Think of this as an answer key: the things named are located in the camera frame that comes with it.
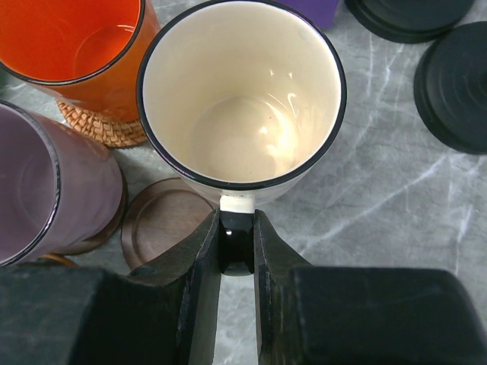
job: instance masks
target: white mug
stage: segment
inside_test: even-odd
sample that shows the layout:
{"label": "white mug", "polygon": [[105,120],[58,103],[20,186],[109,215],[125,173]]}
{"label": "white mug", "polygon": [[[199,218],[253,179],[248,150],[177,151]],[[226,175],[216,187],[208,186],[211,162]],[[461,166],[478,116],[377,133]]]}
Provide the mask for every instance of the white mug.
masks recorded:
{"label": "white mug", "polygon": [[138,74],[148,140],[221,211],[252,214],[325,154],[345,74],[305,17],[266,0],[205,2],[166,25]]}

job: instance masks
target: gray marble table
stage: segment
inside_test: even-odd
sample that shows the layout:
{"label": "gray marble table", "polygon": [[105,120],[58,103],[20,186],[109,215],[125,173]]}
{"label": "gray marble table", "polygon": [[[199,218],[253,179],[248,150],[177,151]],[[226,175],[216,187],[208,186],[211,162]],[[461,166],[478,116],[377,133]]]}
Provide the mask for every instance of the gray marble table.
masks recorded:
{"label": "gray marble table", "polygon": [[[162,24],[200,2],[153,0]],[[481,20],[487,20],[487,0],[477,0],[463,22]],[[412,79],[428,44],[382,40],[342,2],[326,34],[342,59],[349,86],[343,127],[325,158],[263,210],[282,238],[316,265],[453,272],[487,325],[486,158],[445,147],[419,118]],[[51,97],[18,81],[10,80],[5,97],[62,121]],[[130,198],[174,176],[148,144],[114,154],[126,174]],[[129,271],[119,232],[75,261]],[[215,364],[256,363],[254,306],[251,277],[224,278]]]}

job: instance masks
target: black mug handle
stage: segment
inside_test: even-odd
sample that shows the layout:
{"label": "black mug handle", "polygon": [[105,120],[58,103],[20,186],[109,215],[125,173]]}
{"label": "black mug handle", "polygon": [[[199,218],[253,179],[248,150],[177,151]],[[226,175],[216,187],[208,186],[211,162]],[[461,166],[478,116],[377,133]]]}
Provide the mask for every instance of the black mug handle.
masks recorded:
{"label": "black mug handle", "polygon": [[229,276],[245,276],[254,272],[253,196],[223,195],[220,200],[218,231],[221,272]]}

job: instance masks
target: countertop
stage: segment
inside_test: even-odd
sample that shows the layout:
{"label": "countertop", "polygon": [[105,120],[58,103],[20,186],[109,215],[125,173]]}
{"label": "countertop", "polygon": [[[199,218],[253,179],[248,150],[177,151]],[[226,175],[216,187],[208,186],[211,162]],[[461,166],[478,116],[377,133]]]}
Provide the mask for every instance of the countertop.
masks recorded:
{"label": "countertop", "polygon": [[[153,0],[160,22],[201,1]],[[487,20],[477,0],[463,23]],[[487,328],[486,157],[440,143],[416,111],[412,79],[430,43],[391,43],[363,28],[340,2],[326,30],[345,68],[349,101],[325,157],[296,187],[263,206],[281,237],[315,265],[443,268],[465,284]],[[62,117],[54,99],[16,80],[4,98]],[[148,144],[113,151],[129,196],[175,176]],[[80,265],[129,272],[117,232]],[[224,278],[215,364],[256,363],[253,279]]]}

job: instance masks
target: lavender cup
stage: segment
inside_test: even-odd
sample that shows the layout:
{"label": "lavender cup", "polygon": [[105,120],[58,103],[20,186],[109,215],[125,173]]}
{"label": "lavender cup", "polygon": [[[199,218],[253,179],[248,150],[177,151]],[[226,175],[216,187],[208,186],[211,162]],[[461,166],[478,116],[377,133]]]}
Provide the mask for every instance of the lavender cup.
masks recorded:
{"label": "lavender cup", "polygon": [[302,13],[320,28],[333,24],[339,0],[278,0],[283,5]]}
{"label": "lavender cup", "polygon": [[0,101],[0,266],[100,232],[119,207],[122,187],[103,145]]}

